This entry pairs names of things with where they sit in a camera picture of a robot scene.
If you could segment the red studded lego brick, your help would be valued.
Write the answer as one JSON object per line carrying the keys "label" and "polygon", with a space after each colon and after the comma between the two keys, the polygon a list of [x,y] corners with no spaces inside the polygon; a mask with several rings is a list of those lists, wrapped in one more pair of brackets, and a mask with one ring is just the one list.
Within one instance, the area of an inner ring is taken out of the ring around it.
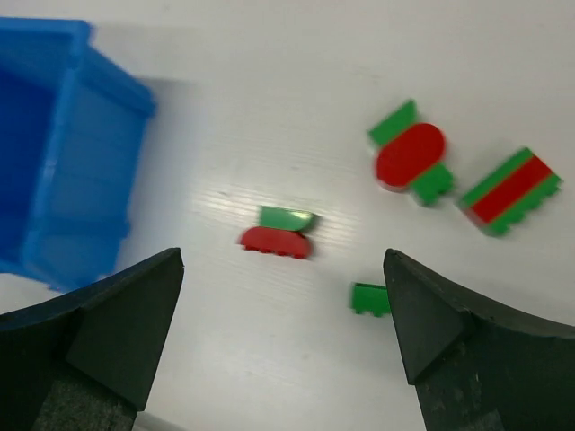
{"label": "red studded lego brick", "polygon": [[272,253],[294,259],[307,259],[313,251],[312,243],[301,233],[263,226],[255,226],[243,232],[239,244],[247,251]]}

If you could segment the green sloped lego brick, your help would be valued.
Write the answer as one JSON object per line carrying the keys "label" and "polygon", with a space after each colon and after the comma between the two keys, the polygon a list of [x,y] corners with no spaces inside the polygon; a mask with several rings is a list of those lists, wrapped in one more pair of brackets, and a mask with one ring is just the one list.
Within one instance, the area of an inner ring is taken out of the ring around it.
{"label": "green sloped lego brick", "polygon": [[314,229],[317,220],[318,215],[311,211],[261,206],[257,225],[259,227],[304,234]]}

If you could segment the green curved lego piece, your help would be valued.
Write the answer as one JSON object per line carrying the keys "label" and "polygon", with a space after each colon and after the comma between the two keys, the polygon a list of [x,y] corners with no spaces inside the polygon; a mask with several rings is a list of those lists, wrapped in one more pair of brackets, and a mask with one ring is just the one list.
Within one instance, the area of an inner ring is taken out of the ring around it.
{"label": "green curved lego piece", "polygon": [[383,317],[391,312],[387,288],[383,285],[355,283],[350,291],[350,308],[356,314]]}

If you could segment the green red striped lego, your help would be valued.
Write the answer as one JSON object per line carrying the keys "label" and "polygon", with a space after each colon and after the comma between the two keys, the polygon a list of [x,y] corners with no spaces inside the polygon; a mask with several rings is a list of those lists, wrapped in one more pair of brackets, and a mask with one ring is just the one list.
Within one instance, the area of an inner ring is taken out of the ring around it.
{"label": "green red striped lego", "polygon": [[458,207],[482,232],[502,236],[558,192],[561,185],[562,179],[523,147],[467,190]]}

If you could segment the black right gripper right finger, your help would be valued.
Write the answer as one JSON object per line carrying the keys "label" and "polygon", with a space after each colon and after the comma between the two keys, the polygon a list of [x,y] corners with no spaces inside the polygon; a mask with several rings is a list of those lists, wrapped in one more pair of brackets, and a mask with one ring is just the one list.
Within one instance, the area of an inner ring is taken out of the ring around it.
{"label": "black right gripper right finger", "polygon": [[574,329],[509,307],[389,249],[383,271],[428,430],[572,430]]}

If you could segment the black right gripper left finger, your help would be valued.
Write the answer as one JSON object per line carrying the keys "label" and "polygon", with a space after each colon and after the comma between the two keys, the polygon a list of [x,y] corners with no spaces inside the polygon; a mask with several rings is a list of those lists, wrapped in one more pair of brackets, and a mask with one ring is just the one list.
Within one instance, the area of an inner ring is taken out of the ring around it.
{"label": "black right gripper left finger", "polygon": [[130,430],[183,281],[178,248],[1,317],[3,430]]}

